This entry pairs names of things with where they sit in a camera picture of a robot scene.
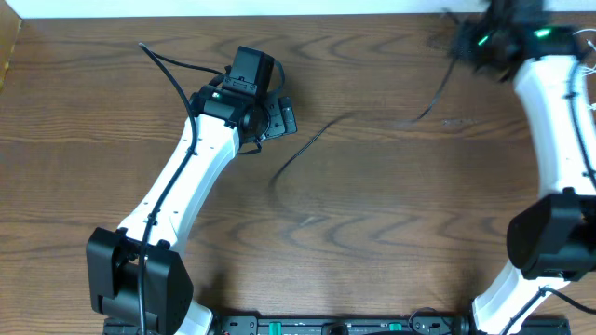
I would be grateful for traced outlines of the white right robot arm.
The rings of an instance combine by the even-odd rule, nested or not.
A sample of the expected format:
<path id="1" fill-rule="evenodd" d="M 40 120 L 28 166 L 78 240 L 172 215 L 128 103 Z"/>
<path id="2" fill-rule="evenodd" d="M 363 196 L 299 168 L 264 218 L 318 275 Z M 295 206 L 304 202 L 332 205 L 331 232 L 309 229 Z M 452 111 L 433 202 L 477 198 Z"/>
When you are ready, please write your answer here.
<path id="1" fill-rule="evenodd" d="M 538 166 L 536 202 L 507 230 L 508 262 L 454 334 L 519 334 L 548 297 L 595 269 L 595 124 L 581 72 L 588 51 L 540 1 L 491 0 L 458 25 L 452 55 L 510 81 L 527 117 Z"/>

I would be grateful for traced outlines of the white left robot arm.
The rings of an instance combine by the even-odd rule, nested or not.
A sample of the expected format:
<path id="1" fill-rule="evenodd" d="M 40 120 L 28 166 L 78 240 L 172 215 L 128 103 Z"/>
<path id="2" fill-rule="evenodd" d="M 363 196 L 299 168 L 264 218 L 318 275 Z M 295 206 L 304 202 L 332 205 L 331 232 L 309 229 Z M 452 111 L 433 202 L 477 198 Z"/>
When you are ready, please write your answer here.
<path id="1" fill-rule="evenodd" d="M 114 231 L 98 227 L 87 246 L 92 309 L 106 334 L 210 332 L 213 312 L 194 299 L 183 264 L 196 217 L 242 146 L 296 132 L 291 101 L 269 87 L 282 65 L 239 47 L 234 61 L 191 96 L 183 134 L 141 203 Z"/>

